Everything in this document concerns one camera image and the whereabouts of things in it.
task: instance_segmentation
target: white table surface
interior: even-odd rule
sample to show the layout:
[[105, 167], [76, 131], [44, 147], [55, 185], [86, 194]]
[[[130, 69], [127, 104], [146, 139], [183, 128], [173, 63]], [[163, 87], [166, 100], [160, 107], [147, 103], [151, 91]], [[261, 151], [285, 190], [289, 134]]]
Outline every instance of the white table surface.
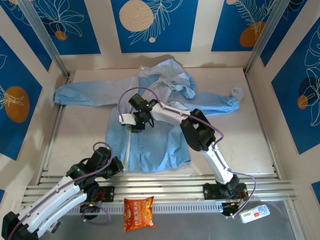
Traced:
[[[219, 148], [227, 164], [235, 172], [246, 174], [273, 174], [272, 156], [250, 97], [242, 68], [187, 68], [196, 81], [199, 92], [229, 95], [240, 87], [245, 97], [240, 109], [208, 117], [212, 125], [224, 133]], [[87, 81], [114, 81], [137, 75], [138, 69], [77, 70], [74, 83]], [[92, 146], [104, 142], [113, 106], [67, 106], [63, 113], [58, 136], [49, 160], [49, 176], [62, 176], [73, 165], [92, 155]], [[190, 149], [191, 162], [177, 169], [159, 172], [159, 175], [212, 174], [209, 164], [200, 152]], [[143, 175], [143, 173], [122, 173]]]

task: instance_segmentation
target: metal floor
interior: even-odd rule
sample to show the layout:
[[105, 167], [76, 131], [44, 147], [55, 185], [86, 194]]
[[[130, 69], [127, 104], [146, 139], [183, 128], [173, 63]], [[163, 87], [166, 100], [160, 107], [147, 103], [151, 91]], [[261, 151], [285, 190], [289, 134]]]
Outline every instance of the metal floor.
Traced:
[[[270, 215], [243, 224], [239, 217], [225, 219], [221, 213], [153, 214], [156, 228], [124, 232], [124, 216], [112, 215], [107, 226], [84, 223], [78, 216], [64, 216], [55, 235], [42, 240], [294, 240], [283, 201], [250, 202], [247, 209], [266, 204]], [[105, 221], [99, 216], [93, 221]]]

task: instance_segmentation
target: orange snack bag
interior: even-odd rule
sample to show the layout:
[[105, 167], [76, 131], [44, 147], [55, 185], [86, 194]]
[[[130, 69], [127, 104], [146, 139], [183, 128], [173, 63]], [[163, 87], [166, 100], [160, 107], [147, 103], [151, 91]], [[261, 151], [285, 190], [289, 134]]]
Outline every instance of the orange snack bag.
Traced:
[[157, 226], [152, 222], [154, 196], [143, 200], [124, 199], [124, 231]]

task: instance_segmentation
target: red wire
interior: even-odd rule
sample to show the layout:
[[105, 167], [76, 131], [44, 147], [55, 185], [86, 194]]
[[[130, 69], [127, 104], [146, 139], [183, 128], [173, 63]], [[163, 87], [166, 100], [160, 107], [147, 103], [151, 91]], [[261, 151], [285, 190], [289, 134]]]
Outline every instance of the red wire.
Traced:
[[241, 200], [242, 199], [241, 192], [239, 190], [237, 192], [238, 192], [238, 194], [240, 196], [240, 200]]
[[241, 192], [243, 192], [244, 195], [245, 195], [247, 198], [249, 198], [248, 194], [247, 194], [245, 191], [241, 190]]

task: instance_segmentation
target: orange circle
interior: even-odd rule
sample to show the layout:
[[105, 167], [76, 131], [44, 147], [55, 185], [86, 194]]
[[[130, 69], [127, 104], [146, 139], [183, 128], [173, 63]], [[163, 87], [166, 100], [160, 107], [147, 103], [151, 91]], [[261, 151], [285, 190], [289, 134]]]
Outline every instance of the orange circle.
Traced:
[[265, 24], [264, 21], [259, 21], [254, 25], [247, 27], [240, 36], [241, 46], [246, 48], [255, 46]]
[[60, 31], [60, 30], [56, 31], [56, 32], [54, 33], [54, 35], [55, 35], [55, 37], [56, 37], [57, 39], [59, 39], [59, 40], [61, 40], [61, 41], [66, 40], [67, 37], [68, 37], [67, 34], [66, 34], [64, 31]]
[[305, 109], [306, 107], [308, 107], [308, 98], [305, 95], [301, 95], [298, 98], [297, 104], [300, 109]]
[[[5, 96], [9, 102], [4, 106], [7, 116], [16, 123], [23, 123], [27, 119], [30, 110], [30, 101], [27, 92], [22, 87], [12, 86], [6, 91], [6, 94], [9, 95], [7, 97]], [[10, 99], [11, 97], [22, 99], [19, 101], [19, 104], [17, 104]]]

